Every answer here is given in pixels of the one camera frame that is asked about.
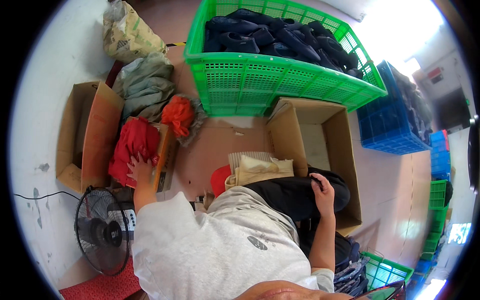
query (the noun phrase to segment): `floor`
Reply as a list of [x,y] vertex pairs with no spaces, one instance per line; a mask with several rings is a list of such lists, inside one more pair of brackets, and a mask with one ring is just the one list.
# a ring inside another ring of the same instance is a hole
[[[307,5],[350,23],[351,18],[315,0]],[[200,0],[148,0],[133,7],[166,43],[185,42]],[[170,47],[168,57],[175,66],[172,81],[179,93],[197,96],[192,73],[184,64],[183,46]],[[377,252],[394,262],[414,267],[427,232],[430,191],[430,152],[393,155],[365,149],[360,143],[357,114],[349,114],[357,169],[363,225],[352,233],[362,249]],[[207,119],[198,136],[180,148],[172,186],[159,193],[159,200],[183,191],[188,200],[211,190],[212,172],[228,164],[228,154],[265,151],[264,118],[229,117]]]

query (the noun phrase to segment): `gray t-shirt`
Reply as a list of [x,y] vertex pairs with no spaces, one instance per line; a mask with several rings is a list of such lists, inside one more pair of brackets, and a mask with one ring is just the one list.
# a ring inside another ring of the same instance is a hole
[[233,299],[269,280],[334,289],[331,270],[311,274],[291,219],[240,186],[221,194],[207,214],[194,213],[182,192],[144,206],[132,252],[150,299]]

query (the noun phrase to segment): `yellow and black tape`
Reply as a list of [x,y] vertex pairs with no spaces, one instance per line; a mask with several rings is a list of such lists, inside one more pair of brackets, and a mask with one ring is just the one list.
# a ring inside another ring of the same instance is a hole
[[183,43],[173,43],[173,44],[167,44],[167,47],[174,47],[174,46],[185,46],[187,42]]

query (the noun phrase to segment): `hand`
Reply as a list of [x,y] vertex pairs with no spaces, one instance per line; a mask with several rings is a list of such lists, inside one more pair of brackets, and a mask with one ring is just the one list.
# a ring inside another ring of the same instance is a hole
[[137,183],[139,181],[149,183],[150,178],[152,177],[152,161],[150,159],[147,160],[145,163],[144,158],[138,153],[138,161],[135,159],[135,157],[131,157],[132,159],[132,164],[127,163],[127,166],[132,172],[130,174],[127,174],[128,177],[132,178],[133,180],[136,180]]
[[335,190],[333,189],[332,185],[328,179],[321,174],[310,173],[309,175],[317,178],[322,183],[322,188],[320,188],[320,185],[315,180],[312,180],[312,190],[313,193],[315,193],[315,203],[317,204],[320,215],[334,215],[333,202],[335,198]]

